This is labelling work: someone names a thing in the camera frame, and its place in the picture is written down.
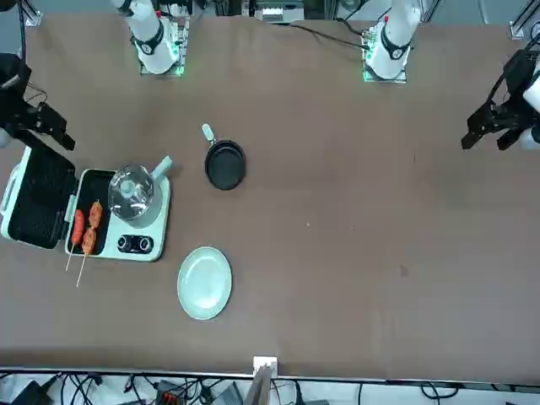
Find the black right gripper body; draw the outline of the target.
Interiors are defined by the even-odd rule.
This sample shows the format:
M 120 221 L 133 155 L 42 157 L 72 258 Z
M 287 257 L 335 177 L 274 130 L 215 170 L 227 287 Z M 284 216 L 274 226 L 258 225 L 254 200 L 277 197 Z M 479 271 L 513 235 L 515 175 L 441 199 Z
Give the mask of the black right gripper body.
M 24 93 L 31 68 L 16 54 L 1 53 L 1 139 L 12 139 L 8 131 L 18 122 L 26 103 Z

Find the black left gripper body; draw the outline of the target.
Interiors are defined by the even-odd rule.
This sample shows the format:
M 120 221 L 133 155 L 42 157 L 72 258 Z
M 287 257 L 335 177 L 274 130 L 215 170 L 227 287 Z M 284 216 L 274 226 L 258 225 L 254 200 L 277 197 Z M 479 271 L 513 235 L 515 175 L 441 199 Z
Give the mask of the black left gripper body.
M 516 51 L 489 92 L 490 116 L 495 127 L 529 127 L 539 122 L 539 111 L 525 99 L 525 92 L 536 78 L 539 78 L 539 51 Z M 493 98 L 501 84 L 505 84 L 508 98 L 496 104 Z

